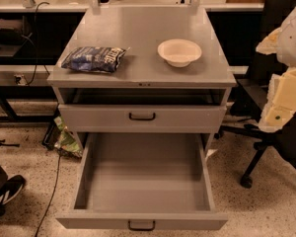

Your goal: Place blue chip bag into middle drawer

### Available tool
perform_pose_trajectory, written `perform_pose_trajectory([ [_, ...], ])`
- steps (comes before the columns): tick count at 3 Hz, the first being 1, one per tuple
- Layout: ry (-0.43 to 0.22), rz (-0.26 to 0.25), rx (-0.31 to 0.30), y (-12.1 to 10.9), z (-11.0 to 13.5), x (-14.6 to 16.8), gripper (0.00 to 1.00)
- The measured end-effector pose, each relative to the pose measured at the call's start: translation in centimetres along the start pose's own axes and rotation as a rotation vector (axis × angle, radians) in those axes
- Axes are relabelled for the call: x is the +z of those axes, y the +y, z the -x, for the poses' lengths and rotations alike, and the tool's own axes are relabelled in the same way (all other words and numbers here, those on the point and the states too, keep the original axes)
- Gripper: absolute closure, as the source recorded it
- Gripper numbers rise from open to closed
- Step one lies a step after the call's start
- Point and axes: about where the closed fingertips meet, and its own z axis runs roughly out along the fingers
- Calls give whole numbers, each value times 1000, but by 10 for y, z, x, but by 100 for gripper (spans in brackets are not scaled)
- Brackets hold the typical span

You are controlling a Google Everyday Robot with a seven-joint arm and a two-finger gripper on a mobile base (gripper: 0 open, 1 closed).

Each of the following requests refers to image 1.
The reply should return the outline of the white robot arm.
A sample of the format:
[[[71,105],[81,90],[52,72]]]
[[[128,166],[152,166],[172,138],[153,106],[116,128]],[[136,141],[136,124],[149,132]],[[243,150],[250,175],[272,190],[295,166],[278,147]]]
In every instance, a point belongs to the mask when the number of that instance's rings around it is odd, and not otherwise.
[[[275,54],[280,63],[288,66],[282,75],[271,76],[267,102],[259,120],[260,130],[276,132],[296,113],[296,7],[279,28],[258,44],[256,51],[266,55]]]

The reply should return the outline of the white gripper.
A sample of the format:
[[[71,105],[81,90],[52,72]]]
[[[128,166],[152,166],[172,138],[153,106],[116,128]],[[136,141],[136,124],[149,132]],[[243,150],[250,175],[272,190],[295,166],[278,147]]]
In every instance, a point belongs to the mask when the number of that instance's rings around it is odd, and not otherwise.
[[[281,49],[278,38],[281,28],[273,30],[256,47],[256,52],[270,55]],[[282,129],[296,113],[296,67],[289,68],[281,76],[273,74],[267,92],[267,102],[259,120],[259,129],[276,132]]]

